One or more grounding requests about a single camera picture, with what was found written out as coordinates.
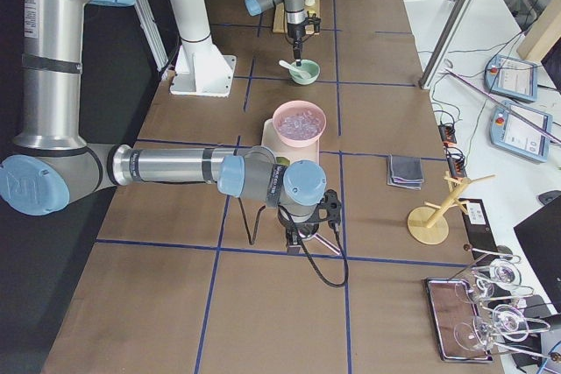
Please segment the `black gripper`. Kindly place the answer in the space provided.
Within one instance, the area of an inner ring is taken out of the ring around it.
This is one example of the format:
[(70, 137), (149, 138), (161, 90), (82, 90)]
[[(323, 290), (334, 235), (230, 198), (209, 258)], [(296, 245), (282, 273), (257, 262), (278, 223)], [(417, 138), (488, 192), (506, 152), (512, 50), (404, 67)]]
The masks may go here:
[(287, 23), (288, 37), (292, 40), (295, 65), (297, 67), (302, 65), (302, 45), (306, 36), (306, 27), (309, 25), (313, 26), (313, 35), (321, 31), (321, 19), (316, 14), (307, 16), (300, 23)]
[(342, 204), (337, 192), (328, 189), (316, 205), (303, 206), (289, 203), (278, 206), (278, 219), (287, 233), (287, 254), (298, 255), (302, 251), (299, 239), (308, 239), (319, 230), (320, 224), (337, 230), (341, 223)]

